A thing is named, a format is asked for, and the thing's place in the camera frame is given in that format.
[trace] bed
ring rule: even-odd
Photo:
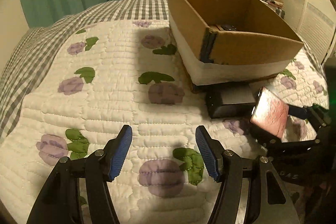
[[[123,124],[133,141],[109,183],[121,223],[207,223],[219,184],[199,160],[198,125],[242,157],[265,153],[245,119],[208,117],[204,94],[190,91],[168,14],[167,0],[110,1],[23,37],[0,81],[0,200],[18,224],[60,157],[103,148]],[[274,80],[251,87],[270,85],[287,103],[327,108],[325,75],[310,52],[305,45]],[[303,120],[289,117],[287,125],[283,141],[315,138]]]

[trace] metal screw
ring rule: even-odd
[[[232,150],[227,149],[227,150],[224,151],[224,154],[228,157],[232,157],[234,153],[233,153]]]
[[[260,157],[260,161],[264,164],[268,163],[268,158],[267,157]]]
[[[62,158],[59,159],[59,162],[62,163],[62,164],[66,163],[67,161],[68,161],[68,157],[62,157]]]
[[[104,150],[99,149],[94,153],[95,156],[100,157],[104,155]]]

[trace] black box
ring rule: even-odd
[[[209,89],[205,101],[212,119],[251,115],[256,106],[246,82],[230,82],[222,84],[220,88]]]

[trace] white wardrobe door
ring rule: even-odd
[[[322,63],[331,45],[335,23],[316,7],[307,4],[299,35],[308,43],[318,61]]]
[[[285,21],[286,23],[296,31],[299,27],[301,15],[305,0],[283,0],[285,4]]]

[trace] green leaf pattern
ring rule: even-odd
[[[327,96],[328,92],[326,91],[326,89],[323,86],[321,86],[321,87],[322,87],[322,90],[323,90],[323,95]]]
[[[173,151],[174,158],[182,161],[180,169],[187,171],[189,183],[197,185],[202,181],[204,162],[200,153],[191,148],[176,148]]]
[[[84,78],[85,83],[91,83],[95,77],[95,70],[91,67],[83,67],[75,71],[76,75],[80,75],[80,78]]]
[[[83,33],[83,32],[86,32],[86,30],[85,29],[81,29],[78,32],[76,32],[76,34],[80,34],[80,33]]]
[[[177,48],[173,44],[169,44],[168,46],[162,46],[161,48],[153,50],[153,53],[160,55],[174,55],[176,51]]]
[[[296,80],[295,76],[288,69],[284,69],[283,72],[280,72],[280,74],[290,77],[293,80]]]
[[[81,203],[81,206],[87,204],[86,199],[85,199],[84,197],[82,197],[82,196],[79,197],[79,201],[80,201],[80,203]]]
[[[86,50],[86,51],[89,51],[89,50],[92,48],[92,46],[96,44],[96,42],[97,42],[98,40],[99,40],[98,37],[90,37],[90,38],[87,38],[87,39],[85,40],[85,41],[86,41],[86,43],[85,43],[85,45],[86,45],[85,50]]]
[[[72,151],[70,154],[71,160],[81,159],[87,155],[89,148],[89,141],[85,138],[78,129],[69,128],[65,131],[66,137],[71,141],[68,143],[68,150]]]
[[[173,82],[175,79],[170,75],[165,75],[164,73],[159,73],[155,71],[144,72],[139,78],[139,83],[142,85],[147,85],[154,81],[155,83],[161,83],[161,81]]]

